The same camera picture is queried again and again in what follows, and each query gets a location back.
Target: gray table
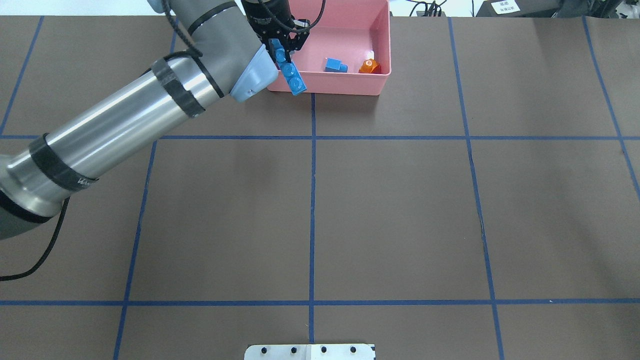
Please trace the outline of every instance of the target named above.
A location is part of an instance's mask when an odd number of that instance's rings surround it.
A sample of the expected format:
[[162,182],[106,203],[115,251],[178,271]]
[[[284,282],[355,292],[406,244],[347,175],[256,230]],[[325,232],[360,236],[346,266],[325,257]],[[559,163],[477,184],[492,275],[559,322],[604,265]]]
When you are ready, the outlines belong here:
[[[638,35],[394,18],[379,97],[224,99],[72,198],[0,284],[0,357],[638,359]],[[0,18],[0,152],[171,44],[161,17]],[[53,226],[2,241],[0,273]]]

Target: barcode label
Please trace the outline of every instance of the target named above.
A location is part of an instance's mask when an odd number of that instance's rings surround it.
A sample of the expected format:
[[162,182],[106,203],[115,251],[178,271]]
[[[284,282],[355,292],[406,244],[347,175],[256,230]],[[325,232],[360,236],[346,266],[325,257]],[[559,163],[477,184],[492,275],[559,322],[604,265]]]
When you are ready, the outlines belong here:
[[518,7],[518,4],[516,4],[515,0],[498,1],[496,3],[491,3],[491,6],[493,6],[493,9],[497,14],[515,13],[520,11],[520,8]]

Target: white bracket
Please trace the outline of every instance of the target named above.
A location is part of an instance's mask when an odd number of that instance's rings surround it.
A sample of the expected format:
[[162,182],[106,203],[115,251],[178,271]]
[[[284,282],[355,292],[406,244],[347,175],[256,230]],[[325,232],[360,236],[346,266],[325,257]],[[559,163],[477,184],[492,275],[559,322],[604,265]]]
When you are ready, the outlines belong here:
[[244,360],[376,360],[373,344],[252,345]]

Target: pink plastic box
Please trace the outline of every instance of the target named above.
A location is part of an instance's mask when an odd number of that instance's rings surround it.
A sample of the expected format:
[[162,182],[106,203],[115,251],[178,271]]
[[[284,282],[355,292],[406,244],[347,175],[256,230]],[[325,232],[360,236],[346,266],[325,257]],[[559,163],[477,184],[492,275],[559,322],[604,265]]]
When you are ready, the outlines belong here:
[[[289,3],[297,19],[313,21],[322,1]],[[359,74],[363,61],[371,55],[382,66],[382,73]],[[341,60],[349,67],[348,72],[325,72],[327,58]],[[292,60],[308,93],[379,95],[391,73],[388,0],[326,0],[322,19]],[[268,89],[290,91],[282,74]]]

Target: blue block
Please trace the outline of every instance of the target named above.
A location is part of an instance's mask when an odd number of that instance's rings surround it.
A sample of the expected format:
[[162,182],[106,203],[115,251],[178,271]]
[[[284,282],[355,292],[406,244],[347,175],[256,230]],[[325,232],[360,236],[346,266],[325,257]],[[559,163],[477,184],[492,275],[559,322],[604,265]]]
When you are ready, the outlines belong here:
[[326,60],[326,66],[324,67],[324,71],[328,72],[347,72],[348,69],[347,65],[343,64],[342,61],[332,58]]
[[293,95],[298,95],[304,92],[307,89],[305,82],[302,80],[298,69],[296,68],[296,64],[292,62],[287,62],[287,57],[285,54],[285,49],[282,47],[282,44],[278,39],[270,38],[269,43],[271,47],[275,51],[276,61],[278,62],[278,67],[280,71],[282,71],[282,75],[285,80],[287,80],[287,84],[289,84],[289,88],[291,89],[291,93]]

